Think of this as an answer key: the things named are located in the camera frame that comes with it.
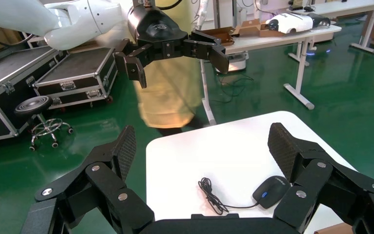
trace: green floor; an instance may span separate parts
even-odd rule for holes
[[[250,52],[247,70],[224,77],[224,82],[246,76],[245,89],[229,103],[212,101],[218,123],[253,117],[274,111],[295,113],[339,154],[360,172],[374,177],[374,55],[349,48],[357,42],[361,22],[340,23],[343,30],[334,41],[318,45],[315,55],[307,58],[302,93],[315,104],[307,110],[283,87],[296,82],[298,64],[287,53],[295,46],[275,47]],[[218,77],[207,64],[208,86],[212,100],[229,100],[220,89]],[[241,87],[226,86],[226,93],[240,92]],[[137,156],[127,184],[143,199],[146,197],[145,148],[159,137],[139,117],[134,89],[124,77],[114,85],[114,102],[103,101],[67,108],[54,116],[75,128],[72,136],[61,134],[60,146],[51,148],[42,139],[37,152],[28,149],[29,136],[0,141],[0,234],[19,233],[34,193],[41,186],[77,167],[92,147],[116,139],[127,124],[137,133]],[[203,108],[198,111],[206,119]],[[74,233],[113,233],[97,210],[89,212]]]

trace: rolling stool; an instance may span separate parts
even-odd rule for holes
[[[37,149],[35,141],[38,139],[38,137],[47,134],[51,134],[52,138],[54,139],[52,147],[58,147],[58,141],[56,140],[54,132],[60,129],[62,125],[68,126],[69,134],[72,134],[74,132],[74,129],[68,123],[63,122],[60,118],[52,118],[49,120],[44,119],[42,111],[47,110],[52,105],[52,102],[52,98],[48,96],[38,96],[24,101],[15,108],[15,115],[19,117],[31,117],[33,115],[36,115],[41,121],[40,124],[38,124],[31,130],[32,140],[29,149],[32,151],[35,151]]]

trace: black computer mouse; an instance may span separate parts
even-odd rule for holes
[[[304,11],[305,12],[312,12],[312,11],[315,11],[312,7],[310,7],[310,6],[305,6],[304,8]]]
[[[253,198],[265,209],[278,203],[290,188],[290,183],[282,176],[272,176],[265,180],[253,193]]]

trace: yellow gown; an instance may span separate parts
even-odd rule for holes
[[[169,6],[175,0],[156,0]],[[165,13],[181,30],[191,33],[189,1],[184,0]],[[144,68],[147,88],[134,81],[138,108],[145,124],[153,128],[180,128],[191,121],[201,104],[200,64],[198,59],[180,57],[159,60]]]

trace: white table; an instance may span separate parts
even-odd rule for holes
[[[279,111],[195,131],[158,138],[147,146],[147,204],[155,219],[216,216],[197,185],[202,177],[224,204],[254,204],[251,195],[268,177],[283,173],[267,146],[270,125],[281,122],[295,137],[317,142],[336,162],[353,169],[296,115]],[[240,217],[272,217],[274,208],[230,209]],[[306,234],[342,220],[320,205]]]
[[[299,59],[299,70],[298,70],[298,79],[296,82],[296,88],[293,88],[290,84],[284,84],[284,87],[293,95],[295,96],[300,102],[302,102],[309,110],[314,109],[314,104],[312,104],[308,99],[306,99],[302,94],[300,94],[302,81],[303,81],[303,72],[306,63],[306,51],[308,47],[308,43],[311,42],[313,45],[313,38],[315,36],[324,35],[328,33],[335,33],[339,32],[342,28],[331,25],[330,27],[318,27],[311,29],[307,32],[292,34],[292,35],[285,35],[283,37],[268,37],[268,38],[260,38],[260,37],[242,37],[242,38],[235,38],[234,44],[231,46],[226,46],[226,54],[234,54],[243,52],[246,50],[256,50],[262,49],[267,47],[273,47],[278,45],[287,45],[292,43],[299,43],[301,44],[300,56]],[[204,98],[203,98],[203,106],[206,111],[206,115],[210,125],[215,125],[216,121],[214,119],[213,112],[211,111],[209,99],[208,99],[208,91],[207,91],[207,81],[206,75],[204,73],[204,67],[202,64],[202,77],[203,77],[203,86],[204,86]]]
[[[374,26],[374,0],[348,0],[347,2],[342,2],[340,0],[315,4],[313,6],[315,7],[315,11],[312,13],[326,16],[329,18],[372,11],[372,15],[368,24],[368,28],[366,29],[365,36],[361,40],[360,44],[351,43],[351,46],[374,53],[374,49],[367,47],[369,42],[369,36],[371,35],[371,31]],[[298,10],[293,12],[303,15],[310,13],[305,12],[304,10]]]

